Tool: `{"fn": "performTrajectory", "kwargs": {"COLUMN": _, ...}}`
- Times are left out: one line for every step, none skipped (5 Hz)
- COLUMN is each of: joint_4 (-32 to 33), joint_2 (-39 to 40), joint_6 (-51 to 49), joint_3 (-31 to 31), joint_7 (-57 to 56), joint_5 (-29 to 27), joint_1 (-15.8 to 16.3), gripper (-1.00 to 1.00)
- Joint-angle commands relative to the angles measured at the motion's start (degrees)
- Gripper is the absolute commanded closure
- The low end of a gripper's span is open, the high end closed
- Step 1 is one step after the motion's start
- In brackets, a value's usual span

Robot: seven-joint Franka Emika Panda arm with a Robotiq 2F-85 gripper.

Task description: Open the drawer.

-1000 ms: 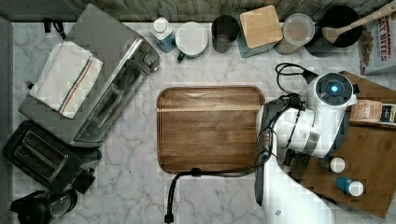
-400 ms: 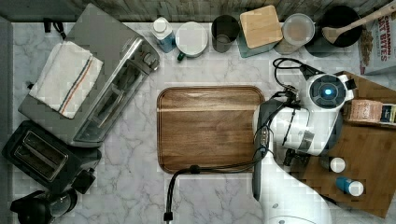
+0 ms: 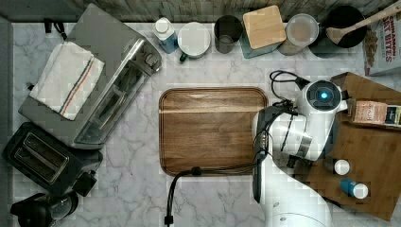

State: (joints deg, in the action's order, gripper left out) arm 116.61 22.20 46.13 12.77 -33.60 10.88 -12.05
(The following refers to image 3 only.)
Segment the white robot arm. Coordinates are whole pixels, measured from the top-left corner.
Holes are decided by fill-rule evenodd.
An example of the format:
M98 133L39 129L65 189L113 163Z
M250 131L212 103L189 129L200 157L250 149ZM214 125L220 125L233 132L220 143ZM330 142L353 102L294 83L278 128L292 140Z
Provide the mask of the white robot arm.
M336 113L347 108L341 89L327 80L309 82L292 110L269 106L253 118L253 197L265 227L332 227L327 202L273 161L283 152L306 161L323 157Z

